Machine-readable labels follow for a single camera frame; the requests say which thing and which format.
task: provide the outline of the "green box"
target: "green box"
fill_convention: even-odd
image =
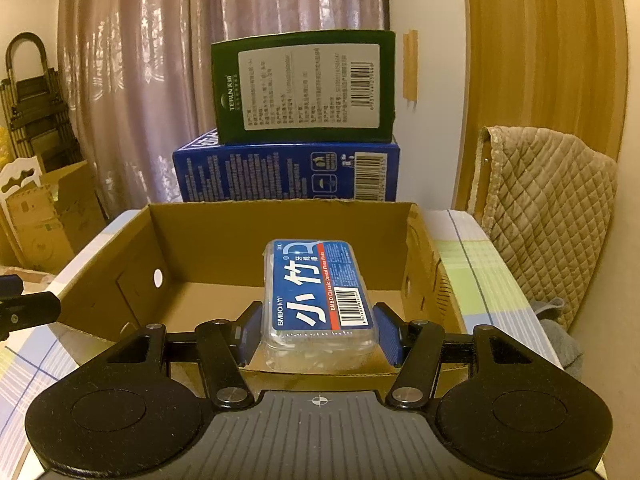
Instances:
[[[391,142],[395,46],[389,30],[212,44],[220,143]]]

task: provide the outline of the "quilted chair cover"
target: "quilted chair cover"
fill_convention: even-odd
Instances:
[[[476,209],[482,145],[491,170],[481,226],[529,301],[563,298],[568,328],[593,275],[611,218],[616,163],[575,136],[493,126],[478,142],[469,212]]]

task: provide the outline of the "plaid tablecloth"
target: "plaid tablecloth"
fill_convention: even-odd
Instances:
[[[57,294],[136,211],[113,221],[65,267],[47,290]],[[474,219],[460,211],[429,211],[433,237],[470,333],[494,324],[558,362],[545,333],[500,255]],[[0,348],[0,480],[17,478],[29,451],[24,414],[44,388],[77,367],[47,326],[12,333]]]

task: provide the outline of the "blue box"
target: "blue box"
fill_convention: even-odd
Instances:
[[[174,152],[185,202],[287,198],[396,199],[400,148],[389,144],[220,145],[208,132]]]

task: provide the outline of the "purple curtain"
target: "purple curtain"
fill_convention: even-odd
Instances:
[[[108,212],[180,200],[172,153],[215,126],[211,43],[387,15],[386,0],[60,0],[58,65]]]

